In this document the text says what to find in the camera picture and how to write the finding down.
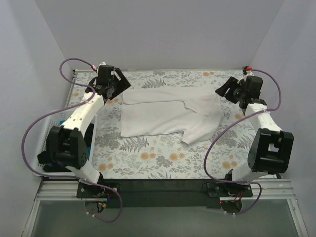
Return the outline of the white t shirt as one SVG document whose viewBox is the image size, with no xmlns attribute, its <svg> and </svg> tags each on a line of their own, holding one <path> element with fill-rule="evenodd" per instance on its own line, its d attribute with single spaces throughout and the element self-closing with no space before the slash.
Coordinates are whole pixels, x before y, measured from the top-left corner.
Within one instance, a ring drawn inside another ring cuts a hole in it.
<svg viewBox="0 0 316 237">
<path fill-rule="evenodd" d="M 212 138 L 224 113 L 212 86 L 129 89 L 122 95 L 121 136 L 181 133 L 190 145 Z"/>
</svg>

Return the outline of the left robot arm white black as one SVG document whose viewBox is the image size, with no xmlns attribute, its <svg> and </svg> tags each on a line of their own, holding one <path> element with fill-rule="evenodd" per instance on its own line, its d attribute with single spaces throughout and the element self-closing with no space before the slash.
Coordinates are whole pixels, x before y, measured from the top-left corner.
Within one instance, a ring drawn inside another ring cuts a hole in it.
<svg viewBox="0 0 316 237">
<path fill-rule="evenodd" d="M 45 150 L 38 155 L 40 164 L 57 165 L 75 174 L 86 184 L 98 184 L 102 175 L 89 162 L 93 130 L 98 111 L 130 87 L 119 68 L 101 63 L 84 91 L 81 103 L 60 125 L 49 130 Z"/>
</svg>

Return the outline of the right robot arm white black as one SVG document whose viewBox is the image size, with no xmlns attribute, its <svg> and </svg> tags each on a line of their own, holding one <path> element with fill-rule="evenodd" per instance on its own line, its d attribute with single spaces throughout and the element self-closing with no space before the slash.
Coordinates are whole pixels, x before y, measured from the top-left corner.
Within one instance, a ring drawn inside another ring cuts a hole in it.
<svg viewBox="0 0 316 237">
<path fill-rule="evenodd" d="M 285 173 L 289 166 L 294 136 L 283 131 L 272 119 L 267 104 L 260 99 L 263 80 L 257 76 L 234 77 L 216 89 L 216 93 L 228 101 L 239 104 L 256 135 L 250 146 L 247 162 L 226 174 L 225 180 L 241 185 L 262 176 Z"/>
</svg>

